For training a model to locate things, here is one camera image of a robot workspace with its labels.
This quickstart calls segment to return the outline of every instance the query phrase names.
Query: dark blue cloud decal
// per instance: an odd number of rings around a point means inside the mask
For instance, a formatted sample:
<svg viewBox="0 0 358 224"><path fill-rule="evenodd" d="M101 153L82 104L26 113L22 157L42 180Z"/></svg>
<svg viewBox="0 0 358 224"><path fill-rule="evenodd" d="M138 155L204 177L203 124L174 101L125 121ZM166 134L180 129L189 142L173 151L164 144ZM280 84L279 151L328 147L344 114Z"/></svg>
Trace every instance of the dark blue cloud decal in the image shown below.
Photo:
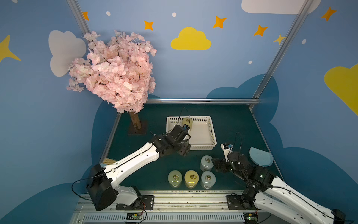
<svg viewBox="0 0 358 224"><path fill-rule="evenodd" d="M148 98L155 98L155 99L158 99L160 98L159 96L156 96L156 95L153 95L153 94L148 94Z"/></svg>
<svg viewBox="0 0 358 224"><path fill-rule="evenodd" d="M98 107L92 128L92 164L98 164L111 133L117 110L113 104L103 101Z"/></svg>
<svg viewBox="0 0 358 224"><path fill-rule="evenodd" d="M238 88L220 87L212 90L207 99L251 99L260 84L264 74L252 77Z"/></svg>
<svg viewBox="0 0 358 224"><path fill-rule="evenodd" d="M7 213L0 224L69 223L78 202L78 197L71 191L71 185L59 184L35 194Z"/></svg>

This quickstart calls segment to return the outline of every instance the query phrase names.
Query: robotic arm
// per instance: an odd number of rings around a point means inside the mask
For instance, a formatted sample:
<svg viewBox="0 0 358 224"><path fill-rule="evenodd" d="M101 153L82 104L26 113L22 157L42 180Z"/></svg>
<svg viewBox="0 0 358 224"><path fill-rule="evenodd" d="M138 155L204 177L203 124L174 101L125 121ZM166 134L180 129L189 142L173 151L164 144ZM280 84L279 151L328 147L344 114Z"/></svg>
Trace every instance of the robotic arm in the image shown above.
<svg viewBox="0 0 358 224"><path fill-rule="evenodd" d="M163 156L174 152L186 156L191 147L187 143L190 139L188 131L188 125L176 125L170 133L154 135L143 147L113 164L103 168L95 165L90 171L86 188L96 210L103 210L112 203L138 207L141 202L139 191L119 184L144 165Z"/></svg>
<svg viewBox="0 0 358 224"><path fill-rule="evenodd" d="M265 167L253 165L245 155L233 152L232 147L221 144L225 159L213 159L213 163L217 172L232 172L248 185L239 199L243 208L255 206L292 224L344 224L343 212L306 198Z"/></svg>

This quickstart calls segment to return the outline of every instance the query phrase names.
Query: tree base plate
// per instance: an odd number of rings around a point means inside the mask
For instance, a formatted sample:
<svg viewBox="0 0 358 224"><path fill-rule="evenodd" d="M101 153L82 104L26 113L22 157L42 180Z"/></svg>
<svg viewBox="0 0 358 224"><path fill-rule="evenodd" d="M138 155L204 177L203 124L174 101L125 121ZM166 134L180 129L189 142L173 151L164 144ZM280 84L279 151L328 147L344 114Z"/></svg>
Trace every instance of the tree base plate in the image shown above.
<svg viewBox="0 0 358 224"><path fill-rule="evenodd" d="M148 121L141 120L140 123L142 124L142 128L139 130L136 130L134 128L132 121L131 121L131 123L129 124L128 135L147 134Z"/></svg>

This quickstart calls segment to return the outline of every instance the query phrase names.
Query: tree trunk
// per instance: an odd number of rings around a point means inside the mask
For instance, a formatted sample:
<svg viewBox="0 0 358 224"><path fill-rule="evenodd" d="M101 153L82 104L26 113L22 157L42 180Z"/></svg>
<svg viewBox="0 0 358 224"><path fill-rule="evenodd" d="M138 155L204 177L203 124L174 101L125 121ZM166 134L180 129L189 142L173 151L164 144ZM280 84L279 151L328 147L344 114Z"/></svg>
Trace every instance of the tree trunk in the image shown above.
<svg viewBox="0 0 358 224"><path fill-rule="evenodd" d="M136 130L140 130L142 128L142 124L140 123L138 113L129 112L129 116L131 116L133 126Z"/></svg>

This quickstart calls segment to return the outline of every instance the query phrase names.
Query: artificial cherblossom tree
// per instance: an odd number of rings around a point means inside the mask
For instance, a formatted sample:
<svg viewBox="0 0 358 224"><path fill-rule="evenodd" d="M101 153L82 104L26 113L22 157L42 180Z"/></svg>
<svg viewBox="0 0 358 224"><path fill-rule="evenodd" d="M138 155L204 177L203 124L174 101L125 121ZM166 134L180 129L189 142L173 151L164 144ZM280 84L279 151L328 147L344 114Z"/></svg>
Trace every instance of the artificial cherblossom tree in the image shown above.
<svg viewBox="0 0 358 224"><path fill-rule="evenodd" d="M136 33L117 32L110 42L98 41L96 32L85 34L89 41L87 60L76 58L70 68L68 90L81 92L84 87L103 100L112 103L117 112L129 112L133 125L141 129L137 113L143 109L148 92L155 89L149 55L156 49L150 41Z"/></svg>

